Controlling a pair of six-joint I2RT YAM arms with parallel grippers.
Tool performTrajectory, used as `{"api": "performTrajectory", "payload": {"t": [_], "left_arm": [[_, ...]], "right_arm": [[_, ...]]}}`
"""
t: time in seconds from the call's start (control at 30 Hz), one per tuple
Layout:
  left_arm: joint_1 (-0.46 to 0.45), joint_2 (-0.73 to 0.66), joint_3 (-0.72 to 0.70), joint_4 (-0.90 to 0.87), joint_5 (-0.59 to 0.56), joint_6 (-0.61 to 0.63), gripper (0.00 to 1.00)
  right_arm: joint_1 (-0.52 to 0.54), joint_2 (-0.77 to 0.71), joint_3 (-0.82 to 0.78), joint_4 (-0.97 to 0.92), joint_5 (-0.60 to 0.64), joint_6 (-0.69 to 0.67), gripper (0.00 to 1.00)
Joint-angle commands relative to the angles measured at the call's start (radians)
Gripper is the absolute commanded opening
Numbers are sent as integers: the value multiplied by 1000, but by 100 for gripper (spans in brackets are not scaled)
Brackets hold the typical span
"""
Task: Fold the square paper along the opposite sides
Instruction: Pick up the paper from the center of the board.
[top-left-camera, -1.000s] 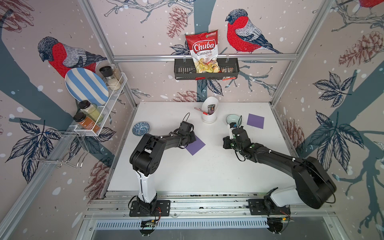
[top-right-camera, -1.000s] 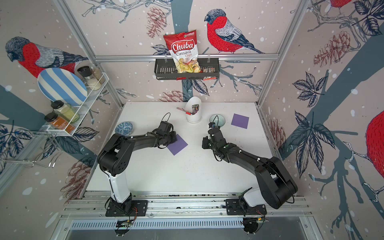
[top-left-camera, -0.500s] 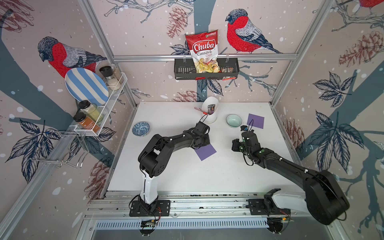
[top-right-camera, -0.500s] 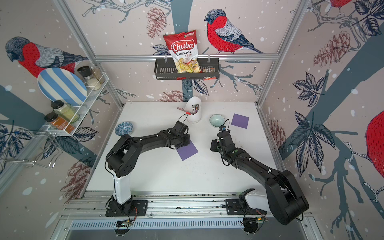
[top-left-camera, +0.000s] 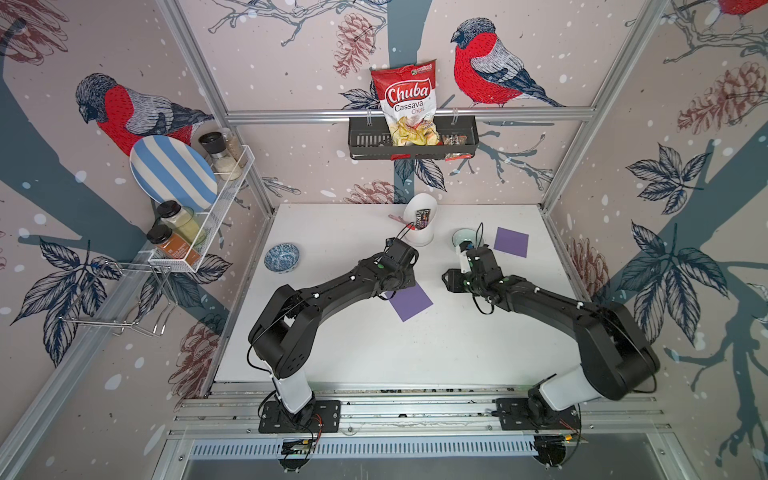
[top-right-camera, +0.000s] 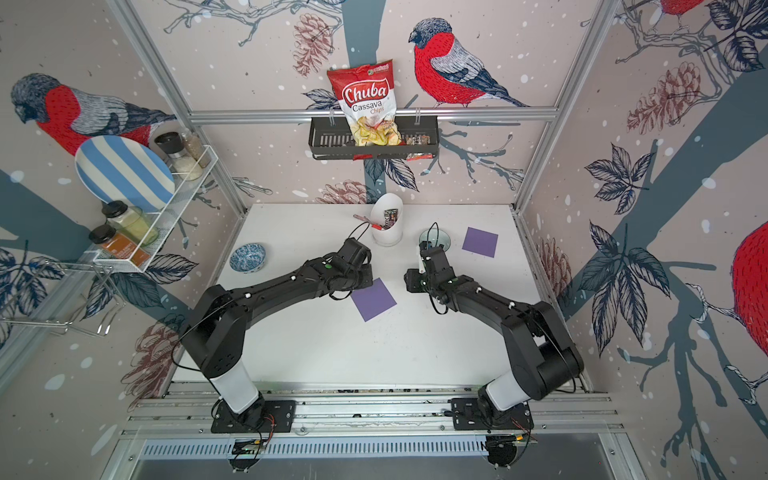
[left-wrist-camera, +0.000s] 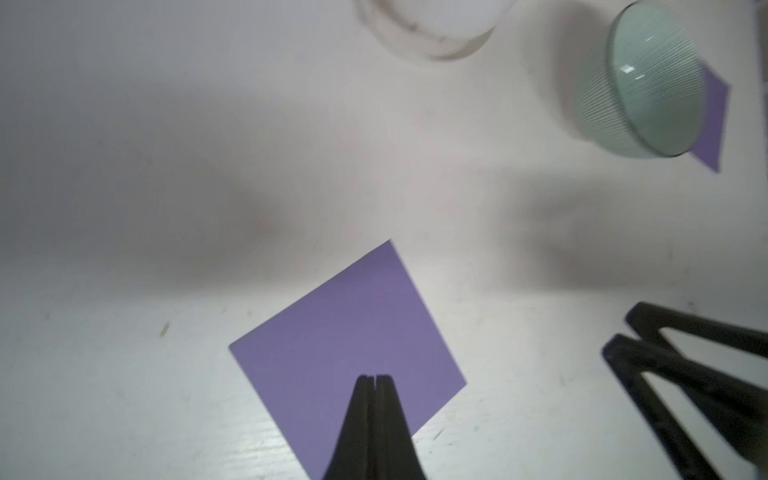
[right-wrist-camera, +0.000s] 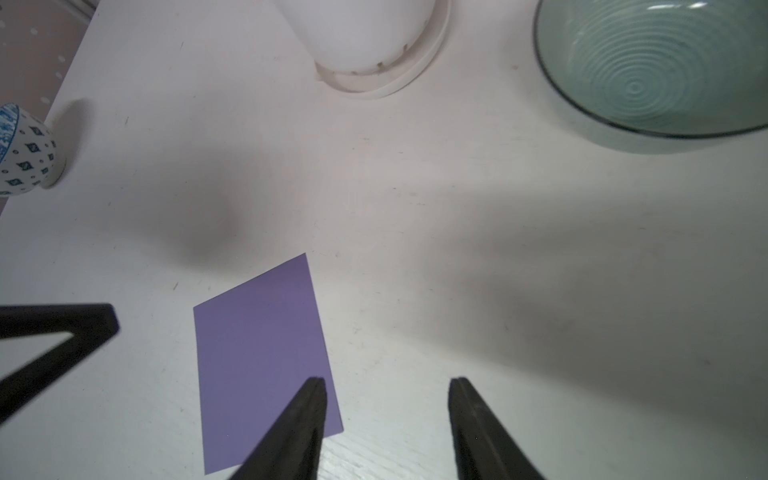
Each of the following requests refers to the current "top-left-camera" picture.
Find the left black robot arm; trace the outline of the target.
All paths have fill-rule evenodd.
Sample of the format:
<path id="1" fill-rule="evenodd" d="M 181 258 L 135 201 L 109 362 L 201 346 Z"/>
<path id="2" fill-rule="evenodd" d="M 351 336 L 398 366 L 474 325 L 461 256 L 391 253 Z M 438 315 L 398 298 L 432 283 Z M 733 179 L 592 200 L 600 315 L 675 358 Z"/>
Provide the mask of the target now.
<path id="1" fill-rule="evenodd" d="M 303 367 L 317 331 L 331 316 L 371 298 L 385 299 L 416 285 L 419 252 L 391 237 L 383 251 L 364 258 L 348 272 L 316 286 L 279 287 L 248 334 L 256 356 L 268 366 L 277 398 L 295 418 L 312 414 L 315 394 Z"/>

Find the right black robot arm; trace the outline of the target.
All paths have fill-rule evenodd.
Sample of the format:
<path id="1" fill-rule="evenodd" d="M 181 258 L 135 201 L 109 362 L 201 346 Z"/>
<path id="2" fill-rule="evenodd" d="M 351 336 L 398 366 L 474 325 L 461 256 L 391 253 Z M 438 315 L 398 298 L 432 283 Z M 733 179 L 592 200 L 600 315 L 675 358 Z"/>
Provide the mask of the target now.
<path id="1" fill-rule="evenodd" d="M 491 312 L 534 318 L 576 342 L 580 363 L 529 389 L 527 410 L 535 422 L 596 398 L 621 400 L 656 379 L 658 356 L 624 305 L 576 300 L 505 275 L 487 245 L 464 241 L 458 255 L 460 267 L 442 275 L 448 291 L 470 294 L 474 302 L 483 299 Z"/>

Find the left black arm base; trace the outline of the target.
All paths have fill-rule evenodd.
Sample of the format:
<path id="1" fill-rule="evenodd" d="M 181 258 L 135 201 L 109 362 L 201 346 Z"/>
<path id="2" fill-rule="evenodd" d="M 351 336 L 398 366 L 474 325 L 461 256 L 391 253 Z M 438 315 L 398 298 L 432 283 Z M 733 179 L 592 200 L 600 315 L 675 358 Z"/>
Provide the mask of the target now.
<path id="1" fill-rule="evenodd" d="M 258 432 L 261 434 L 282 433 L 337 433 L 341 419 L 341 402 L 338 400 L 316 400 L 297 413 L 290 413 L 272 392 L 259 406 Z"/>

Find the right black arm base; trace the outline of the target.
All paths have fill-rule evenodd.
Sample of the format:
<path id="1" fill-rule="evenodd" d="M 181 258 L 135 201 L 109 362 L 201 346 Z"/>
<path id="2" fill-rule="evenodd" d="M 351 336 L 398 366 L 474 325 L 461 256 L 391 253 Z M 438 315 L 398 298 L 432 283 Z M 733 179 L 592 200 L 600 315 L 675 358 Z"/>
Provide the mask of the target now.
<path id="1" fill-rule="evenodd" d="M 491 415 L 499 419 L 503 431 L 576 431 L 582 426 L 579 411 L 574 405 L 565 410 L 551 408 L 544 400 L 539 385 L 529 389 L 525 397 L 497 398 L 494 405 Z"/>

